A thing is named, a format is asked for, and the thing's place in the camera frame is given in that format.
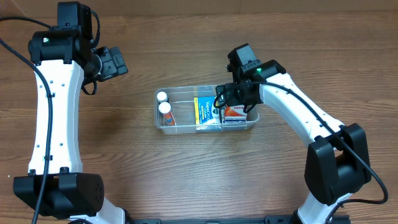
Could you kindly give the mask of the black tube white cap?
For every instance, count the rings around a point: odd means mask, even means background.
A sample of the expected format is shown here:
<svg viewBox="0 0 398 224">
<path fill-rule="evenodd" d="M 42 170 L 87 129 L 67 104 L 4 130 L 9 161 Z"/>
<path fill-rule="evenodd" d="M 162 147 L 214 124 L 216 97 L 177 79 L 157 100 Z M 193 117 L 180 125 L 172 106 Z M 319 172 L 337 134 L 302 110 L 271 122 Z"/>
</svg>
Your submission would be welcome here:
<svg viewBox="0 0 398 224">
<path fill-rule="evenodd" d="M 166 94 L 166 92 L 164 91 L 160 91 L 157 93 L 156 95 L 157 101 L 159 104 L 163 103 L 163 102 L 169 102 L 169 97 Z"/>
</svg>

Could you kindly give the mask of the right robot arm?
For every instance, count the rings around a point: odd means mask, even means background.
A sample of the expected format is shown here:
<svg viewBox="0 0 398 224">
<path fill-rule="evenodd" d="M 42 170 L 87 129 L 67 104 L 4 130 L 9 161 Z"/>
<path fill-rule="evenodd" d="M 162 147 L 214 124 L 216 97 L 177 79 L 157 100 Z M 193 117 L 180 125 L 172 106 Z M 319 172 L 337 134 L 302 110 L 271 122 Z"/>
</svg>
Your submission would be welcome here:
<svg viewBox="0 0 398 224">
<path fill-rule="evenodd" d="M 304 179 L 310 191 L 293 215 L 267 216 L 267 223 L 350 223 L 336 209 L 371 180 L 366 133 L 331 117 L 311 101 L 275 60 L 261 62 L 249 44 L 228 54 L 233 81 L 216 87 L 218 107 L 270 106 L 298 134 L 307 149 Z"/>
</svg>

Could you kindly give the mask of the white Hansaplast box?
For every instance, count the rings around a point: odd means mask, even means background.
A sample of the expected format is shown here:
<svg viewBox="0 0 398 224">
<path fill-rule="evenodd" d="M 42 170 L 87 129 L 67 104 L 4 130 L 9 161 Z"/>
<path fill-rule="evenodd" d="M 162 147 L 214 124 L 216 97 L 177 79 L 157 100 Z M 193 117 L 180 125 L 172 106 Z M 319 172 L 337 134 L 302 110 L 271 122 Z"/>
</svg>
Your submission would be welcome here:
<svg viewBox="0 0 398 224">
<path fill-rule="evenodd" d="M 223 118 L 224 123 L 246 123 L 246 116 L 225 116 Z"/>
</svg>

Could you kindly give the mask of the red Panadol box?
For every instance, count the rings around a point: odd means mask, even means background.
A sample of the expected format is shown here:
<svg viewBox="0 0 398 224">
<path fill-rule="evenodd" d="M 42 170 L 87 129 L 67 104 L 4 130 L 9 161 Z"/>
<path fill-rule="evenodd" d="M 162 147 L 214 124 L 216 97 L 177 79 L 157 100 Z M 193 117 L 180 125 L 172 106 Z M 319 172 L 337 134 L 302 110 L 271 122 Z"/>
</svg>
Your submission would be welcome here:
<svg viewBox="0 0 398 224">
<path fill-rule="evenodd" d="M 244 112 L 244 105 L 227 106 L 224 116 L 226 119 L 246 119 L 247 113 Z"/>
</svg>

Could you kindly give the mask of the orange tube white cap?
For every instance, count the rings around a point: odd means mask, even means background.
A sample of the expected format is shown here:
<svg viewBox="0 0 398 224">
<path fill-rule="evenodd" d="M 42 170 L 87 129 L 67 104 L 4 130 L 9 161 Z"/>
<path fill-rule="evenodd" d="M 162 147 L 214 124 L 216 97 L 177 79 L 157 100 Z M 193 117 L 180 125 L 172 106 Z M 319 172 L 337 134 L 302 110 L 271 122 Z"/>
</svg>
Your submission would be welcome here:
<svg viewBox="0 0 398 224">
<path fill-rule="evenodd" d="M 163 115 L 163 117 L 165 118 L 166 123 L 169 126 L 174 126 L 175 125 L 175 119 L 174 116 L 172 114 L 172 107 L 170 105 L 170 103 L 168 102 L 162 102 L 159 104 L 159 112 Z"/>
</svg>

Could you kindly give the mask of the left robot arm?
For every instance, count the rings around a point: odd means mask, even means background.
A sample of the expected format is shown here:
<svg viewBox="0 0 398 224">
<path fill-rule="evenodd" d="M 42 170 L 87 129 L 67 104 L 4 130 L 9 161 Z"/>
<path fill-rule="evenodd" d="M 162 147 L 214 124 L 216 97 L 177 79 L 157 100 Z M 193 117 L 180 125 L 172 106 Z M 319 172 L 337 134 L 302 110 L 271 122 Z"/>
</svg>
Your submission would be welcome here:
<svg viewBox="0 0 398 224">
<path fill-rule="evenodd" d="M 28 65 L 37 82 L 35 146 L 27 175 L 13 181 L 14 194 L 34 216 L 71 223 L 130 223 L 127 211 L 104 195 L 100 175 L 83 171 L 78 146 L 78 107 L 86 85 L 127 73 L 117 47 L 98 47 L 95 11 L 60 2 L 57 24 L 34 33 Z"/>
</svg>

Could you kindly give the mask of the blue VapoDrops lozenge box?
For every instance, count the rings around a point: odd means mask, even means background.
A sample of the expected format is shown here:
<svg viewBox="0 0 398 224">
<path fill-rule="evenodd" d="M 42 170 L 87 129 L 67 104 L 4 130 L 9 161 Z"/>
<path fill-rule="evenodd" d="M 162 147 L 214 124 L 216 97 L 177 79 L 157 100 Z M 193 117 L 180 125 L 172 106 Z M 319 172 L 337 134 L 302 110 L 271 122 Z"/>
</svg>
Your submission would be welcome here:
<svg viewBox="0 0 398 224">
<path fill-rule="evenodd" d="M 220 111 L 213 105 L 215 98 L 216 96 L 194 97 L 196 125 L 220 123 Z"/>
</svg>

